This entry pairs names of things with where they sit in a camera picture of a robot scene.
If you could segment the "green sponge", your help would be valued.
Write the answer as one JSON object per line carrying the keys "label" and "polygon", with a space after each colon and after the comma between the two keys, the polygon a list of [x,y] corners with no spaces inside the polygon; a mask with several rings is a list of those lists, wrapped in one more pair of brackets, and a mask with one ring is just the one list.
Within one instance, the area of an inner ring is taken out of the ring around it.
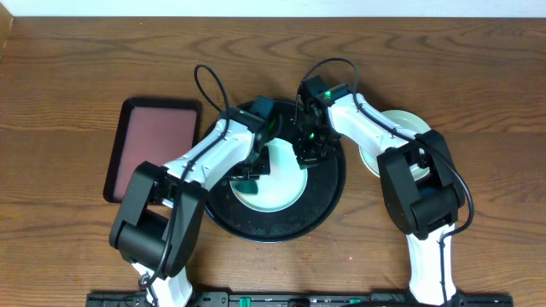
{"label": "green sponge", "polygon": [[258,184],[254,179],[232,181],[231,186],[239,194],[256,195],[258,193]]}

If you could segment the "pale green plate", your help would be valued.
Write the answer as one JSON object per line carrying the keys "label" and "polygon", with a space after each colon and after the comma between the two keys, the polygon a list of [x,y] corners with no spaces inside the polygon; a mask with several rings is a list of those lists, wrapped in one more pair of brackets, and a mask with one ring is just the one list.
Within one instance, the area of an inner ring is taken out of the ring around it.
{"label": "pale green plate", "polygon": [[308,171],[299,168],[290,142],[275,138],[266,146],[269,148],[270,174],[256,180],[258,193],[239,194],[232,190],[244,206],[254,211],[272,213],[290,207],[299,199],[307,185]]}

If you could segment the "light blue plate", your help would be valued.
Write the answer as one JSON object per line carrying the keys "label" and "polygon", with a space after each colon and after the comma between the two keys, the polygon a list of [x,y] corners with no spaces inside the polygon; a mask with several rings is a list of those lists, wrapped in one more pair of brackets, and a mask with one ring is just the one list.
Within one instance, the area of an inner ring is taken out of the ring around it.
{"label": "light blue plate", "polygon": [[[423,119],[407,111],[387,110],[382,112],[382,114],[397,125],[401,125],[402,127],[413,130],[415,132],[424,133],[431,130],[430,126]],[[368,170],[376,177],[379,177],[380,173],[378,171],[376,157],[370,155],[362,147],[359,148],[359,153],[364,165],[368,168]],[[418,181],[423,177],[427,176],[430,172],[430,169],[428,167],[421,168],[417,164],[413,164],[410,167],[410,171],[414,180]]]}

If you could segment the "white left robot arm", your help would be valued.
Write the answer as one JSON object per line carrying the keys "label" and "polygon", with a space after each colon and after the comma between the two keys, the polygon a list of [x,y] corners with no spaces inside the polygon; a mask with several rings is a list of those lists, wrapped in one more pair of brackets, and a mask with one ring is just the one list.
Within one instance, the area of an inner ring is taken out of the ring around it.
{"label": "white left robot arm", "polygon": [[209,190],[267,143],[270,111],[231,108],[183,156],[134,171],[109,243],[139,273],[151,306],[184,306],[193,288],[185,266],[196,246]]}

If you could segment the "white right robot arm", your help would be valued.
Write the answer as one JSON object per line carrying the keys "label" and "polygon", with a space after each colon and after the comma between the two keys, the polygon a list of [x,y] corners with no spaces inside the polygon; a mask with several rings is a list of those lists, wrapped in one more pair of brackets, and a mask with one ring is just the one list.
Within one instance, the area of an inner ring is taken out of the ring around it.
{"label": "white right robot arm", "polygon": [[387,213],[408,241],[410,293],[421,304],[451,306],[456,288],[450,239],[460,233],[458,211],[472,197],[444,137],[396,124],[348,84],[330,88],[311,78],[301,83],[297,97],[304,104],[295,114],[299,164],[315,165],[334,155],[342,136],[372,156]]}

